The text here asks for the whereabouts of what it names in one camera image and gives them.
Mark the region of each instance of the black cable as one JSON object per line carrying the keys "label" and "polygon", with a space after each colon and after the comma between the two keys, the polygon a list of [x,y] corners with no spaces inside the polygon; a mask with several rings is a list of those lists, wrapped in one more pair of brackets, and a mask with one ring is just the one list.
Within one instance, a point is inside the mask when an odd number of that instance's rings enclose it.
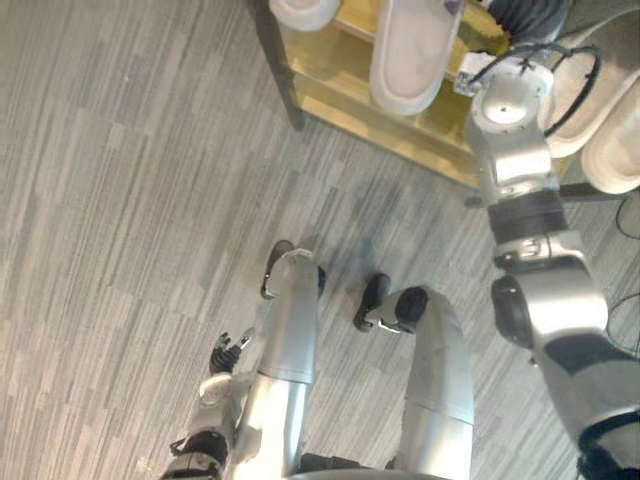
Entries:
{"label": "black cable", "polygon": [[469,84],[475,83],[480,80],[489,70],[491,70],[503,60],[516,55],[520,55],[522,53],[530,53],[530,55],[524,58],[521,63],[523,67],[522,71],[524,73],[524,70],[526,68],[531,68],[529,59],[536,53],[543,50],[557,52],[562,55],[556,62],[556,64],[551,68],[552,71],[558,68],[558,66],[562,63],[562,61],[564,61],[565,58],[570,58],[575,54],[588,53],[593,56],[593,66],[591,67],[591,71],[586,75],[587,81],[584,83],[582,90],[580,90],[574,101],[571,103],[571,105],[569,105],[569,108],[567,108],[567,110],[562,114],[560,119],[544,131],[544,136],[548,137],[550,135],[553,135],[556,131],[558,131],[559,128],[561,128],[565,123],[567,123],[567,121],[569,121],[569,119],[582,106],[584,101],[593,90],[598,75],[600,74],[600,67],[602,64],[602,54],[600,53],[600,49],[598,49],[596,46],[586,45],[583,47],[569,49],[556,43],[534,43],[529,45],[522,45],[492,60],[488,65],[486,65],[476,75],[474,75],[474,77],[469,81]]}
{"label": "black cable", "polygon": [[567,108],[567,111],[562,114],[562,117],[547,128],[544,131],[544,136],[548,137],[553,135],[560,127],[562,127],[567,121],[573,116],[574,113],[582,106],[584,101],[587,99],[593,87],[596,84],[596,80],[598,79],[598,75],[600,74],[600,66],[602,64],[602,54],[600,53],[600,49],[594,45],[586,45],[584,47],[577,47],[571,49],[571,55],[573,56],[576,53],[589,53],[593,56],[593,66],[591,67],[591,72],[589,72],[586,76],[587,81],[584,82],[582,90],[578,93],[578,96],[575,98],[573,103]]}
{"label": "black cable", "polygon": [[630,293],[629,295],[625,295],[609,309],[609,320],[607,321],[607,327],[605,330],[607,332],[607,335],[609,336],[609,339],[616,347],[618,347],[621,350],[625,350],[626,352],[632,353],[635,357],[639,357],[640,356],[640,333],[638,333],[638,338],[636,340],[634,348],[629,348],[629,347],[625,347],[624,345],[614,340],[613,336],[611,335],[611,331],[609,330],[609,325],[611,325],[611,316],[613,312],[615,312],[616,309],[620,307],[623,303],[635,297],[640,297],[640,292],[635,292],[635,293]]}
{"label": "black cable", "polygon": [[620,205],[618,205],[618,210],[616,210],[616,228],[625,237],[630,238],[632,240],[640,240],[640,235],[633,235],[622,228],[622,221],[620,219],[620,215],[622,213],[622,209],[624,208],[625,204],[629,200],[630,200],[630,197],[626,197],[624,200],[620,202]]}

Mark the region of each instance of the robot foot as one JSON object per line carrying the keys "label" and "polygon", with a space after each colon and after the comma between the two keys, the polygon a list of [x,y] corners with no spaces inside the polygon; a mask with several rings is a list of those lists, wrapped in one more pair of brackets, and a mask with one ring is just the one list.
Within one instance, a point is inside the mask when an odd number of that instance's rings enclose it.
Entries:
{"label": "robot foot", "polygon": [[384,273],[376,273],[369,282],[367,288],[365,288],[362,294],[362,301],[358,312],[353,319],[353,325],[361,332],[368,332],[371,330],[369,322],[365,322],[365,315],[378,308],[384,302],[384,299],[391,293],[391,279]]}

